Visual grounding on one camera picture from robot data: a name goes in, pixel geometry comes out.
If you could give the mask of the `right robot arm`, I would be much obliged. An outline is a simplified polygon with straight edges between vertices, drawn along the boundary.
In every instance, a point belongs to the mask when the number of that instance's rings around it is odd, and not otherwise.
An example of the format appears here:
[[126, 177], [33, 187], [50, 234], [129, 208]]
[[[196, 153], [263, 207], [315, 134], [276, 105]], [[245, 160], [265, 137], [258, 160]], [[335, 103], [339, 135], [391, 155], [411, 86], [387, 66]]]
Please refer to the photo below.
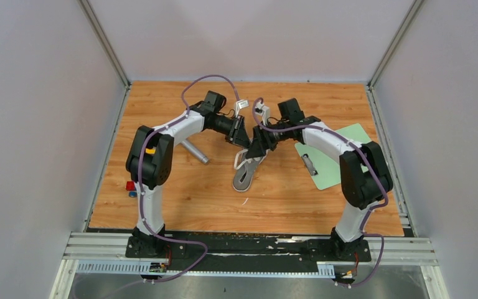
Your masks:
[[355, 243], [363, 238], [372, 211], [388, 205], [388, 193], [393, 189], [382, 148], [374, 141], [356, 142], [330, 129], [317, 117], [305, 116], [295, 98], [278, 103], [281, 118], [274, 124], [258, 119], [264, 108], [264, 100], [256, 99], [252, 114], [257, 125], [244, 159], [260, 160], [278, 143], [292, 139], [337, 162], [346, 205], [331, 233], [330, 251], [339, 260], [348, 259], [355, 252]]

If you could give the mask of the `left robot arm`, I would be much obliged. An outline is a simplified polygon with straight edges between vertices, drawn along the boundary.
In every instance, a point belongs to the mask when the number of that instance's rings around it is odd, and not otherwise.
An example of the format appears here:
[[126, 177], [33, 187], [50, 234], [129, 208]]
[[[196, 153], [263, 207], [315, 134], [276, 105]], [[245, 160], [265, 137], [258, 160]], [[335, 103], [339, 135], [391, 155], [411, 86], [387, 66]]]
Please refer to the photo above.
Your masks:
[[233, 145], [250, 146], [244, 116], [221, 113], [225, 101], [223, 95], [209, 91], [204, 100], [188, 106], [177, 118], [161, 126], [137, 129], [126, 160], [126, 170], [138, 193], [138, 222], [130, 238], [133, 248], [141, 245], [150, 257], [159, 257], [166, 249], [162, 186], [171, 173], [174, 149], [179, 143], [213, 130]]

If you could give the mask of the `grey canvas sneaker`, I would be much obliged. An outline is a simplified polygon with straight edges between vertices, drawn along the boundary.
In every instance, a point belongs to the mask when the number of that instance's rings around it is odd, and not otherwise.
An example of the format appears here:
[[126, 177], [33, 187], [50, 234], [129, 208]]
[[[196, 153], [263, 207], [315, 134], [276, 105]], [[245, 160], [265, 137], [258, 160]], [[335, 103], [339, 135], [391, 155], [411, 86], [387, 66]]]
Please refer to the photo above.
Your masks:
[[242, 167], [239, 170], [235, 170], [235, 175], [233, 177], [232, 186], [237, 192], [246, 192], [249, 190], [254, 173], [257, 168], [252, 167]]

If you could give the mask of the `white shoelace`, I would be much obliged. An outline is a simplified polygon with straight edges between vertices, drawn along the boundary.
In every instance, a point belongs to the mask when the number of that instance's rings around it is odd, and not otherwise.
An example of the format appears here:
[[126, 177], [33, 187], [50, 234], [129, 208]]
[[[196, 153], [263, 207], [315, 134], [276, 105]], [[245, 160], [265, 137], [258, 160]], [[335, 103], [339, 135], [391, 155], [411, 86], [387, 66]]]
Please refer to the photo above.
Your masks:
[[233, 162], [234, 170], [239, 170], [240, 168], [247, 166], [255, 169], [263, 162], [263, 160], [267, 157], [269, 153], [269, 151], [266, 150], [265, 155], [262, 157], [246, 158], [247, 152], [247, 149], [242, 149], [235, 155], [235, 159]]

